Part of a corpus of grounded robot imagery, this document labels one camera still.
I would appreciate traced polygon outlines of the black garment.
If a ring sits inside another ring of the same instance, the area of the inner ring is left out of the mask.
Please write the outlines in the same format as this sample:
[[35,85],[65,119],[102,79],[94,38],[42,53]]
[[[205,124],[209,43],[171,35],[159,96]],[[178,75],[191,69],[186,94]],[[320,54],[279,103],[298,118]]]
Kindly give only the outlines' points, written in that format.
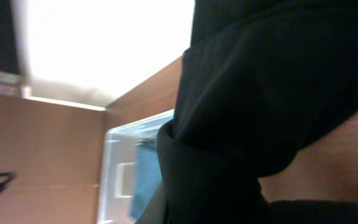
[[259,184],[358,112],[358,0],[197,0],[181,65],[140,223],[358,223],[356,203]]

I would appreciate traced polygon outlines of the dark blue jeans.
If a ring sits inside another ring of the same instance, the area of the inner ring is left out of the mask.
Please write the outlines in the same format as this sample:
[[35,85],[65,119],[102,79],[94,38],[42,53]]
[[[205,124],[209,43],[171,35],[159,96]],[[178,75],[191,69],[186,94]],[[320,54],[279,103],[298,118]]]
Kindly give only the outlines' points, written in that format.
[[130,216],[138,220],[148,206],[161,180],[157,140],[142,139],[136,144],[135,186]]

